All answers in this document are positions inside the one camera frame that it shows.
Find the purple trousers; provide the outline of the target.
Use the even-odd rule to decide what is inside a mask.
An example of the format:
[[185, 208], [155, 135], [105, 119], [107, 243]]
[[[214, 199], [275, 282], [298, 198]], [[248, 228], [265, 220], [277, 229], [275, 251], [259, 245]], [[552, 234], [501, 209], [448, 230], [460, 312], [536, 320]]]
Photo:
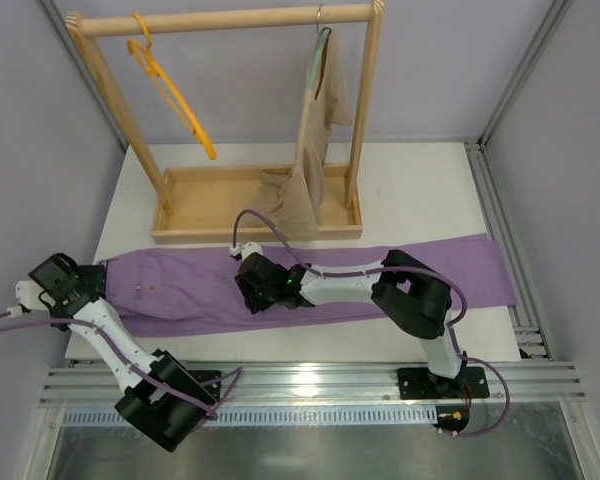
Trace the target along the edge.
[[[501, 249], [484, 234], [402, 246], [423, 266], [455, 283], [454, 308], [513, 306], [514, 288]], [[300, 260], [318, 269], [344, 267], [351, 278], [309, 275], [301, 281], [307, 306], [273, 305], [251, 313], [235, 277], [238, 261], [226, 247], [151, 248], [106, 260], [105, 296], [136, 337], [177, 337], [375, 319], [371, 299], [387, 246], [301, 250]]]

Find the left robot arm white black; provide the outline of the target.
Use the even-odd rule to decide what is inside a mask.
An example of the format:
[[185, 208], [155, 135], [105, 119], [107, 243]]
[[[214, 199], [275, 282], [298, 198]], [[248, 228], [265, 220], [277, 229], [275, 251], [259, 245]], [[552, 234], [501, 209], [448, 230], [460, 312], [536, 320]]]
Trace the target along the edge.
[[202, 421], [217, 418], [217, 400], [168, 351], [140, 347], [107, 301], [106, 280], [105, 265], [79, 265], [57, 253], [17, 283], [16, 298], [87, 341], [117, 381], [117, 413], [172, 452]]

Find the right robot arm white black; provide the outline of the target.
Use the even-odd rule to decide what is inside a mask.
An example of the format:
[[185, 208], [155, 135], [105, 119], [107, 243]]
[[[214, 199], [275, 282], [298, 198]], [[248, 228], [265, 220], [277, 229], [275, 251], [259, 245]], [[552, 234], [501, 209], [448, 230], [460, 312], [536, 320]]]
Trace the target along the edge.
[[256, 314], [274, 305], [289, 310], [336, 303], [373, 305], [402, 332], [420, 340], [427, 376], [443, 398], [458, 397], [466, 388], [466, 364], [453, 322], [452, 295], [460, 299], [460, 315], [467, 301], [451, 280], [415, 257], [391, 250], [380, 261], [349, 267], [297, 263], [289, 268], [267, 258], [259, 245], [230, 249], [240, 262], [235, 281], [246, 307]]

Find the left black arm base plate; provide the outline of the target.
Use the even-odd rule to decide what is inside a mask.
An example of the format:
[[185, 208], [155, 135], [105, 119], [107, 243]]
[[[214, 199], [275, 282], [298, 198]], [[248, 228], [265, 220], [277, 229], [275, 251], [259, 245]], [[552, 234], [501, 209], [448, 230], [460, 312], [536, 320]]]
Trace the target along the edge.
[[219, 370], [190, 370], [189, 373], [198, 384], [218, 402], [221, 397], [222, 372]]

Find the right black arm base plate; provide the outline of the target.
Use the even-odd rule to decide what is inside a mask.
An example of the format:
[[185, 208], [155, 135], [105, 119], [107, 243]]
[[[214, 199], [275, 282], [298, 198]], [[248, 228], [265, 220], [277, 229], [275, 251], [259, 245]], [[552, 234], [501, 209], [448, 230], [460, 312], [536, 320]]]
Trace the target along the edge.
[[490, 397], [484, 369], [465, 367], [454, 379], [434, 375], [426, 367], [397, 370], [402, 400], [486, 399]]

